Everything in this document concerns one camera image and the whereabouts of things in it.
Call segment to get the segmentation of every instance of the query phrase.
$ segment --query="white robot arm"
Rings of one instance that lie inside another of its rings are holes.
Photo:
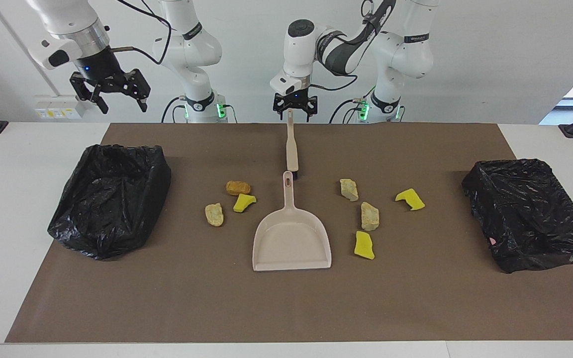
[[[372,45],[378,64],[378,94],[371,95],[369,104],[380,108],[382,115],[373,110],[368,120],[361,119],[364,122],[389,120],[398,104],[404,76],[418,79],[432,68],[428,37],[433,9],[439,5],[439,0],[404,2],[405,36],[388,32],[378,36],[397,5],[396,0],[382,0],[375,11],[364,15],[362,26],[351,39],[341,31],[317,27],[309,20],[291,23],[285,37],[284,67],[270,82],[277,92],[274,110],[281,113],[286,108],[300,108],[309,116],[316,113],[316,97],[308,98],[314,61],[319,61],[334,75],[347,76]]]
[[[107,104],[100,93],[118,92],[134,98],[147,110],[150,86],[141,71],[121,70],[109,47],[107,30],[88,0],[26,0],[54,39],[44,39],[29,51],[37,63],[51,70],[73,62],[78,68],[70,82],[81,100],[89,100],[107,113]],[[86,84],[92,86],[90,91]]]
[[[368,116],[359,122],[388,122],[396,114],[405,77],[420,79],[432,69],[430,27],[439,0],[405,0],[404,34],[382,31],[371,47],[377,84],[368,97]]]
[[[175,30],[162,65],[178,75],[185,90],[181,96],[186,100],[186,115],[189,122],[226,122],[223,105],[225,97],[211,88],[209,76],[199,67],[220,62],[222,48],[198,21],[192,0],[161,0],[165,18]],[[164,41],[157,39],[153,52],[161,55]]]

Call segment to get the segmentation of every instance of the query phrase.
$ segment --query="black garbage bag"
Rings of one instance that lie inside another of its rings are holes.
[[[478,162],[462,186],[502,270],[573,264],[573,202],[547,163]]]
[[[88,147],[63,189],[48,233],[96,260],[138,249],[161,213],[170,177],[159,146]]]

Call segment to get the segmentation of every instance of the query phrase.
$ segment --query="brown rock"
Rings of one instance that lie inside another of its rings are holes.
[[[234,196],[238,196],[241,193],[251,192],[251,186],[248,183],[245,183],[244,181],[230,180],[227,182],[225,189],[227,190],[227,193],[229,195],[234,195]]]

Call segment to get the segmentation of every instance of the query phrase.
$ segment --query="beige rock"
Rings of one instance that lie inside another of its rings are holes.
[[[360,198],[357,195],[357,184],[351,179],[340,179],[339,186],[342,196],[350,201],[357,201]]]
[[[378,226],[380,226],[380,210],[368,202],[362,202],[362,229],[373,231]]]
[[[227,193],[229,193],[229,195],[234,195],[234,196],[238,196],[241,193],[251,192],[251,186],[248,183],[236,180],[228,181],[227,185],[225,186],[225,189],[227,190]]]
[[[225,221],[220,202],[205,206],[205,216],[207,216],[207,222],[212,226],[221,226]]]

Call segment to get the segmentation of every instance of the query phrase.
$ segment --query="dustpan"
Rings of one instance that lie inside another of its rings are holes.
[[[330,245],[318,217],[293,203],[293,173],[284,172],[284,208],[268,214],[253,238],[253,270],[329,268]]]

